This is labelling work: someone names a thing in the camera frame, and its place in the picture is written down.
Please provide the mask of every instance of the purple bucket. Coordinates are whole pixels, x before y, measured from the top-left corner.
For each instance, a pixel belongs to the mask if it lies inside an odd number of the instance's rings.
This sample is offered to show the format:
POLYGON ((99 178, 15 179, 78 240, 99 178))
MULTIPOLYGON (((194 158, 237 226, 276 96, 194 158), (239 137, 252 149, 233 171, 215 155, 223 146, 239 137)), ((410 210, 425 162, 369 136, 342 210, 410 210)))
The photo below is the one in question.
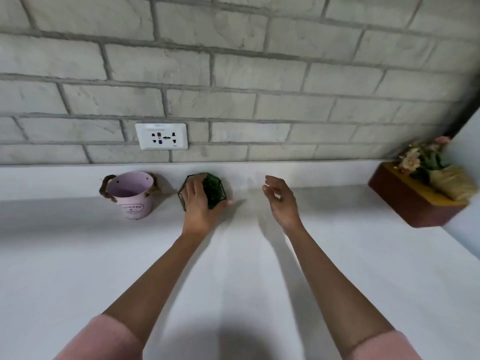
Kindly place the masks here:
POLYGON ((100 194, 116 202, 127 218, 138 220, 152 211, 152 192, 158 191, 153 175, 128 172, 104 178, 100 194))

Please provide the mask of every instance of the beige wrapping paper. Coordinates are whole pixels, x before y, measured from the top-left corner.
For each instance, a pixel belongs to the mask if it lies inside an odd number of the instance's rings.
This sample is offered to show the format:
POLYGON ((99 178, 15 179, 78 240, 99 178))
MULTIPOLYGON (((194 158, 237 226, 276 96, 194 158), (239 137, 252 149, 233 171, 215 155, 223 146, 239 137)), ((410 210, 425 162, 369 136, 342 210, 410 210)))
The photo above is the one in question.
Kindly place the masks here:
POLYGON ((455 165, 442 170, 430 170, 430 186, 450 197, 454 201, 468 200, 479 188, 467 172, 455 165))

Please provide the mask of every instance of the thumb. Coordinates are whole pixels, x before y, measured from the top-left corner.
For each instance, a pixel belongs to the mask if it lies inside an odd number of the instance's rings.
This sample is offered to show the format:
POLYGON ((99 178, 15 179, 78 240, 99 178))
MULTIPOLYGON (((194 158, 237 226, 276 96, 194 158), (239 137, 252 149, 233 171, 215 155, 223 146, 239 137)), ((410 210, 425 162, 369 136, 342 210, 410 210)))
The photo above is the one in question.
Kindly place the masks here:
POLYGON ((279 200, 277 197, 275 197, 275 193, 273 192, 273 190, 270 187, 263 186, 262 189, 263 189, 263 193, 268 198, 268 201, 271 204, 279 200))
POLYGON ((224 200, 221 200, 218 205, 216 205, 213 209, 212 209, 212 213, 213 215, 217 218, 219 217, 223 211, 225 211, 225 209, 229 206, 231 206, 233 204, 233 201, 231 199, 224 199, 224 200))

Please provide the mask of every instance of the outlet cover plate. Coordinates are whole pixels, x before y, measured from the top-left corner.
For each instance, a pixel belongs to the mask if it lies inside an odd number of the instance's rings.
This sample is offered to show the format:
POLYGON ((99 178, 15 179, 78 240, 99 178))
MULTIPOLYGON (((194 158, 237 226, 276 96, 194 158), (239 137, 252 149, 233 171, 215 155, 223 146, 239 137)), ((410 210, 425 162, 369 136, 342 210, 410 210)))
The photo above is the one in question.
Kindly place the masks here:
POLYGON ((142 150, 188 149, 186 124, 135 124, 142 150))

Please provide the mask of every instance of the brick wall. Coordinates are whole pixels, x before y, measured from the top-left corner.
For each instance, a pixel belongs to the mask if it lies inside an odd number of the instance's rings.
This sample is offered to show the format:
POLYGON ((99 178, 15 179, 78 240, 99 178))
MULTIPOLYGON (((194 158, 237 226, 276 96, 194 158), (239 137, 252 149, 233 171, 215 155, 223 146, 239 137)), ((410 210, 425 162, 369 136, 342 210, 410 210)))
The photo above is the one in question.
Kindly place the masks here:
POLYGON ((0 164, 381 158, 475 93, 480 0, 0 0, 0 164), (135 122, 186 122, 141 151, 135 122))

